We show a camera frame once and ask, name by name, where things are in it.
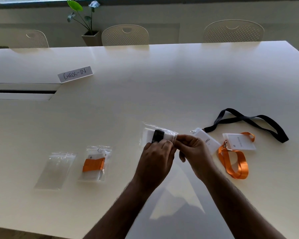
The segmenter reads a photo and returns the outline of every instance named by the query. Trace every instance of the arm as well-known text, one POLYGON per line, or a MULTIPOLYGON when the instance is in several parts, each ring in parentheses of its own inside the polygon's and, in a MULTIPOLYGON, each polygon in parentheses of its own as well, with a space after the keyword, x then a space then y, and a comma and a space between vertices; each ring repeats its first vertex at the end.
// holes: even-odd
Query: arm
POLYGON ((151 193, 171 170, 175 152, 170 141, 148 143, 131 182, 83 239, 124 239, 151 193))
POLYGON ((186 158, 206 185, 235 239, 285 239, 218 170, 201 139, 179 135, 175 147, 180 150, 181 161, 186 158))

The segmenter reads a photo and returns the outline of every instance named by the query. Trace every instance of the plant pot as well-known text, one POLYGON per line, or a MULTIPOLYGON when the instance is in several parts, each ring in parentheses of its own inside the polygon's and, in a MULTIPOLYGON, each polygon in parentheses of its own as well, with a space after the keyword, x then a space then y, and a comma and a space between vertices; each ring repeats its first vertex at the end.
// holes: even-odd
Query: plant pot
POLYGON ((102 32, 101 31, 93 31, 93 36, 89 31, 87 31, 82 38, 86 44, 86 46, 103 46, 102 44, 102 32))

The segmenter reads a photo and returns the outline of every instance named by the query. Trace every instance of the person's left hand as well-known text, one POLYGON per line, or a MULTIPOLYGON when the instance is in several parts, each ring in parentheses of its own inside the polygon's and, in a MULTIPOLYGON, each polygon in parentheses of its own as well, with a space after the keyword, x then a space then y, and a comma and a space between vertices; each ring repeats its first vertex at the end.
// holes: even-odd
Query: person's left hand
POLYGON ((173 143, 165 139, 146 144, 132 181, 144 192, 152 193, 171 170, 175 152, 173 143))

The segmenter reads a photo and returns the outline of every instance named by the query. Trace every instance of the potted plant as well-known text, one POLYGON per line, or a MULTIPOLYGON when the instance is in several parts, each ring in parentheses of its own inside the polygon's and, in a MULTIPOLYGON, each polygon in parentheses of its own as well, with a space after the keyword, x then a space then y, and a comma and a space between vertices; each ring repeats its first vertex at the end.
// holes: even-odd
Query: potted plant
POLYGON ((101 39, 101 34, 102 32, 100 31, 94 31, 92 27, 92 14, 95 12, 95 8, 99 7, 100 4, 97 1, 92 1, 89 7, 91 8, 91 16, 84 16, 84 19, 80 15, 79 12, 83 11, 83 7, 77 3, 74 0, 68 0, 68 5, 76 11, 78 16, 81 18, 81 20, 78 20, 76 17, 76 13, 72 12, 70 15, 68 15, 68 22, 71 22, 71 20, 74 20, 78 22, 79 24, 83 25, 86 29, 87 32, 82 35, 82 38, 84 42, 86 43, 87 46, 102 46, 102 39, 101 39))

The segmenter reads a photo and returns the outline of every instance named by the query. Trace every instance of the packaged lanyard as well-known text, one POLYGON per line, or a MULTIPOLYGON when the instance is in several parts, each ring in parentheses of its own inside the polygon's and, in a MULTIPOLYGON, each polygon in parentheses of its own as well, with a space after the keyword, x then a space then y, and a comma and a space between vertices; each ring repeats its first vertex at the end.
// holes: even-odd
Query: packaged lanyard
POLYGON ((247 116, 244 116, 243 114, 241 114, 240 112, 237 112, 235 109, 232 109, 232 108, 227 108, 227 109, 222 110, 219 113, 217 119, 215 120, 214 125, 206 127, 203 130, 205 132, 212 132, 212 131, 214 131, 216 129, 216 127, 217 127, 218 124, 229 124, 229 123, 234 123, 234 122, 238 122, 238 121, 245 121, 248 124, 250 124, 250 125, 252 125, 252 126, 254 126, 256 128, 259 128, 261 130, 269 132, 275 139, 277 139, 281 143, 284 143, 284 142, 286 142, 286 141, 289 140, 289 138, 287 137, 287 135, 284 132, 284 130, 279 126, 278 123, 276 123, 270 117, 265 116, 265 115, 258 115, 258 116, 254 116, 254 117, 247 117, 247 116), (226 111, 230 112, 231 114, 233 114, 236 117, 222 119, 226 111), (253 119, 255 117, 261 118, 264 121, 266 121, 270 126, 272 126, 273 128, 275 128, 275 130, 277 131, 277 133, 275 133, 274 131, 271 131, 269 129, 263 128, 263 127, 259 126, 258 124, 256 124, 255 122, 253 122, 251 119, 253 119))
MULTIPOLYGON (((255 140, 255 135, 250 132, 242 132, 241 134, 245 134, 248 136, 252 136, 251 141, 253 142, 255 140)), ((248 176, 249 169, 248 164, 246 161, 246 157, 242 151, 239 150, 231 150, 227 148, 227 140, 224 141, 224 144, 221 145, 218 148, 218 158, 222 165, 225 167, 227 173, 235 178, 235 179, 245 179, 248 176), (237 154, 237 164, 238 164, 238 170, 235 172, 232 169, 231 162, 229 159, 229 153, 228 152, 235 152, 237 154)))

